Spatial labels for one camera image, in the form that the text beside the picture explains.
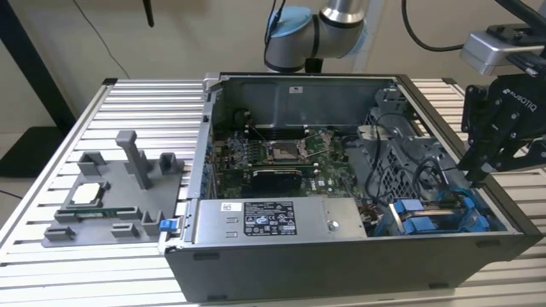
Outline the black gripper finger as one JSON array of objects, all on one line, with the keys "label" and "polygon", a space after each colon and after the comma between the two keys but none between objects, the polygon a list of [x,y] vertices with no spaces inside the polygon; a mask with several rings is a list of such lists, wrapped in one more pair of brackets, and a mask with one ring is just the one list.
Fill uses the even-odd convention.
[{"label": "black gripper finger", "polygon": [[467,134],[467,151],[458,162],[458,169],[472,188],[483,187],[488,172],[482,167],[488,163],[495,149],[494,137],[498,132],[494,119],[498,113],[495,88],[492,85],[470,85],[464,92],[462,132]]},{"label": "black gripper finger", "polygon": [[490,165],[496,173],[543,167],[544,140],[504,137],[492,142]]}]

